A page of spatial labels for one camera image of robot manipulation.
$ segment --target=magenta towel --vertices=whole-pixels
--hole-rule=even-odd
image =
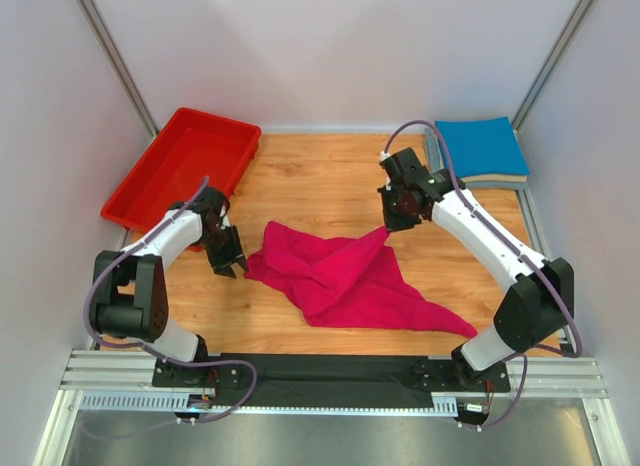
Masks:
[[[282,291],[311,326],[475,336],[473,326],[404,282],[388,237],[381,227],[360,239],[322,239],[272,221],[245,277]]]

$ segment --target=gray wall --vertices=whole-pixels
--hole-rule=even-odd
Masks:
[[[159,125],[513,115],[577,0],[96,0]]]
[[[148,144],[74,0],[0,0],[2,464],[31,464],[74,346],[100,208]]]
[[[640,0],[599,0],[520,131],[577,322],[640,464]]]

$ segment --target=black mounting plate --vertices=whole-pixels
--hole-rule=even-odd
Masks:
[[[158,359],[151,385],[156,388],[205,388],[212,369],[184,368]]]
[[[496,393],[511,391],[505,363],[496,363],[476,379],[461,381],[451,359],[422,359],[415,371],[420,374],[420,386],[431,392],[486,393],[489,380]]]

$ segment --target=wooden surface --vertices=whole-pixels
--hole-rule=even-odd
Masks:
[[[231,220],[247,256],[260,249],[270,220],[321,237],[359,237],[382,225],[376,188],[385,175],[378,155],[387,135],[264,135],[232,198]],[[402,135],[397,151],[421,135]],[[517,238],[529,240],[511,191],[474,193]],[[479,331],[503,294],[485,268],[433,223],[394,233],[405,281]],[[167,273],[171,316],[201,334],[209,351],[336,354],[448,354],[464,341],[451,333],[331,329],[308,326],[282,293],[240,278],[214,276],[204,252],[187,251]]]

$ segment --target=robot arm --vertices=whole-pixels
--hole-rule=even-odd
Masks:
[[[466,376],[477,376],[515,353],[524,353],[566,325],[553,298],[521,256],[526,255],[551,281],[573,315],[573,269],[569,263],[562,258],[549,261],[522,244],[458,179],[462,194],[474,207],[470,211],[454,190],[449,172],[429,173],[412,149],[382,155],[381,165],[388,175],[387,184],[378,189],[387,229],[410,229],[423,219],[435,222],[464,244],[505,292],[493,325],[452,352]],[[509,249],[474,213],[487,218],[519,252]]]
[[[165,271],[192,245],[206,250],[215,274],[235,278],[232,264],[238,263],[244,270],[247,266],[238,231],[227,217],[230,203],[223,193],[207,187],[182,214],[172,219],[181,206],[183,203],[172,205],[162,221],[135,243],[97,256],[94,280],[119,255],[144,245],[100,285],[91,303],[89,319],[98,333],[139,340],[158,353],[190,362],[204,343],[169,317]],[[171,224],[162,227],[167,220]],[[131,283],[135,283],[133,293],[119,290]]]

